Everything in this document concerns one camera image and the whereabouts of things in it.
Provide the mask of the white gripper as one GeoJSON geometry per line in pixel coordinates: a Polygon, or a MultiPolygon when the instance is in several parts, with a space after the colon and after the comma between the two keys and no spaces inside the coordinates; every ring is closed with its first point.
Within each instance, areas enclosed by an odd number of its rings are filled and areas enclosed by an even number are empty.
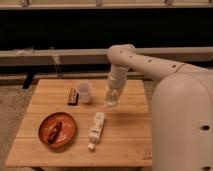
{"type": "Polygon", "coordinates": [[[107,86],[106,89],[106,106],[111,106],[111,95],[112,91],[111,89],[116,89],[116,103],[119,102],[119,99],[123,93],[123,88],[126,85],[126,79],[125,78],[114,78],[113,76],[109,75],[107,78],[107,86]]]}

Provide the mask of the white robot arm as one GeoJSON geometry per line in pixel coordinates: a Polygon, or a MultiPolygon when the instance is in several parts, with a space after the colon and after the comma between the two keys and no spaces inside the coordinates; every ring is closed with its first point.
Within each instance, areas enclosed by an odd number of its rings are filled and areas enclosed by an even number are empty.
{"type": "Polygon", "coordinates": [[[153,171],[213,171],[213,71],[141,55],[131,44],[107,51],[106,104],[118,100],[133,69],[158,82],[151,100],[153,171]]]}

